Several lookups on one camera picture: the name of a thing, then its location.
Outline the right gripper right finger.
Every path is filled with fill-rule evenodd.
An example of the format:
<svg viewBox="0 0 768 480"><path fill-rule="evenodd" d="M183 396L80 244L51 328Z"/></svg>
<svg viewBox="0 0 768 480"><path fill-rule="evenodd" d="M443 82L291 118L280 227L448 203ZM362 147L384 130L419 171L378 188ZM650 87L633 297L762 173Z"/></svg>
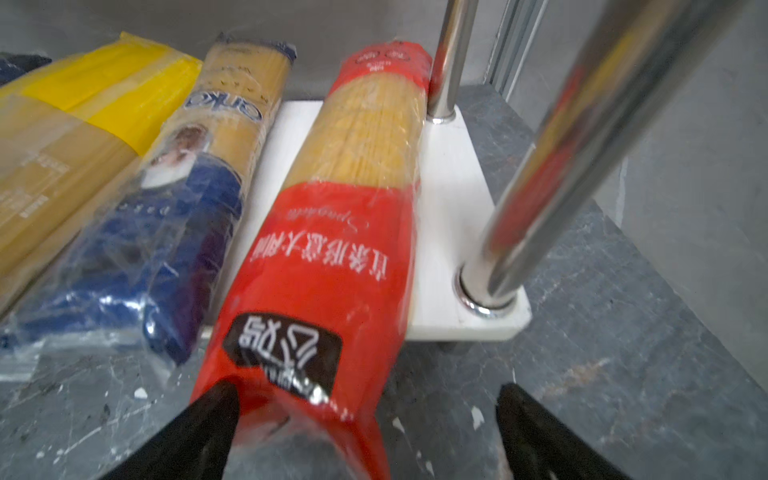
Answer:
<svg viewBox="0 0 768 480"><path fill-rule="evenodd" d="M516 383L501 386L496 421L515 479L629 480Z"/></svg>

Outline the red spaghetti bag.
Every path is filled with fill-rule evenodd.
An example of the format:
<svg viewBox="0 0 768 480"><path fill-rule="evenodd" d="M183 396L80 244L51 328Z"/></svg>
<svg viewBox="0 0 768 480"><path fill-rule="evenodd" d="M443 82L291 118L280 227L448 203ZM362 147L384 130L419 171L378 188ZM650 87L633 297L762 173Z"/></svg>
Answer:
<svg viewBox="0 0 768 480"><path fill-rule="evenodd" d="M404 343L432 59L343 63L220 310L193 397L235 386L244 427L306 420L364 479L390 475L375 410Z"/></svg>

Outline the yellow spaghetti bag thin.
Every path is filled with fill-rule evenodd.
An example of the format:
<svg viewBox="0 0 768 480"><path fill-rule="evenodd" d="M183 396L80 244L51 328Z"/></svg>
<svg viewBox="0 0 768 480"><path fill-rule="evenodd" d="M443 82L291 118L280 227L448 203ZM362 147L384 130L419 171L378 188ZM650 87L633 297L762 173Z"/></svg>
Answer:
<svg viewBox="0 0 768 480"><path fill-rule="evenodd" d="M147 152L200 60L127 32L1 88L1 308Z"/></svg>

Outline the Ankara blue spaghetti bag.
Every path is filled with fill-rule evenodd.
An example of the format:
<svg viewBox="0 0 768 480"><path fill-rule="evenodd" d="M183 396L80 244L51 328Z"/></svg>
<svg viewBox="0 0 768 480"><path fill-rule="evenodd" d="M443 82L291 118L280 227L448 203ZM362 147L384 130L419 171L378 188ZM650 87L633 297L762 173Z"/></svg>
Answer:
<svg viewBox="0 0 768 480"><path fill-rule="evenodd" d="M11 310L3 381L62 352L141 352L161 376L189 360L296 55L216 39L136 174Z"/></svg>

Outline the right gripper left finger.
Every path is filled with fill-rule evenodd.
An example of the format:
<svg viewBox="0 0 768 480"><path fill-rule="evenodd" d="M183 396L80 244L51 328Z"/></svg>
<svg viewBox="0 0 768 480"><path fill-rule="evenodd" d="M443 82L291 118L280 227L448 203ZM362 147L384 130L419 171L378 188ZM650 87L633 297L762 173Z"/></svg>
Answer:
<svg viewBox="0 0 768 480"><path fill-rule="evenodd" d="M216 383L105 479L220 479L240 416L237 389Z"/></svg>

